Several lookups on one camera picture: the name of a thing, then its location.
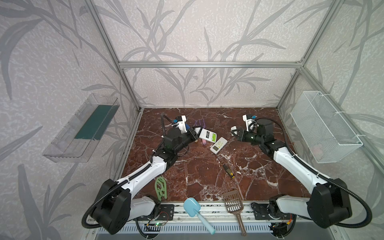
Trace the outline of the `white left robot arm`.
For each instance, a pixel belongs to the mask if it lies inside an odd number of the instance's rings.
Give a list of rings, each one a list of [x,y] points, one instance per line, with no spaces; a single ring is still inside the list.
[[[126,222],[153,213],[157,203],[150,197],[135,199],[136,194],[157,176],[165,173],[179,158],[178,153],[199,139],[202,127],[190,127],[185,133],[170,129],[152,153],[150,160],[133,173],[117,181],[106,180],[82,217],[85,229],[104,228],[111,235]]]

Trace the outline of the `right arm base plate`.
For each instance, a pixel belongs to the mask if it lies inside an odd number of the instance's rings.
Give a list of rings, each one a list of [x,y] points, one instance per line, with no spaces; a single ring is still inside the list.
[[[255,220],[265,221],[288,221],[291,219],[290,214],[278,212],[270,204],[259,204],[256,202],[251,203],[251,208],[254,213]]]

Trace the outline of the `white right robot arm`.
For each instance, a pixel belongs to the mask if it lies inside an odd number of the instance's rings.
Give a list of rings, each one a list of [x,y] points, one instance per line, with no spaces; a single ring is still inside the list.
[[[277,197],[275,204],[280,212],[308,218],[323,229],[333,225],[359,229],[371,223],[371,208],[361,197],[349,190],[344,181],[323,175],[304,162],[290,149],[286,134],[283,135],[283,141],[275,138],[274,127],[279,124],[277,121],[270,118],[256,119],[248,115],[244,121],[244,129],[231,127],[232,136],[240,142],[258,146],[265,155],[288,170],[311,194],[310,198]],[[366,217],[359,223],[344,224],[343,221],[353,215],[350,198],[363,206]]]

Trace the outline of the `white remote control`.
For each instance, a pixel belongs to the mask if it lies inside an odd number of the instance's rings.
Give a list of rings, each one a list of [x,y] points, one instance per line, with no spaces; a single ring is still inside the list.
[[[211,143],[216,143],[217,134],[207,129],[202,129],[200,132],[199,138]]]

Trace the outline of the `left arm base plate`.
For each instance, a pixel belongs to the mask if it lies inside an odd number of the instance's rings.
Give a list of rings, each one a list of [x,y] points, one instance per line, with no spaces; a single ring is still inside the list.
[[[159,221],[172,221],[175,213],[175,205],[173,204],[160,204],[155,206],[153,212],[148,216],[138,217],[138,221],[149,221],[149,220],[159,220]]]

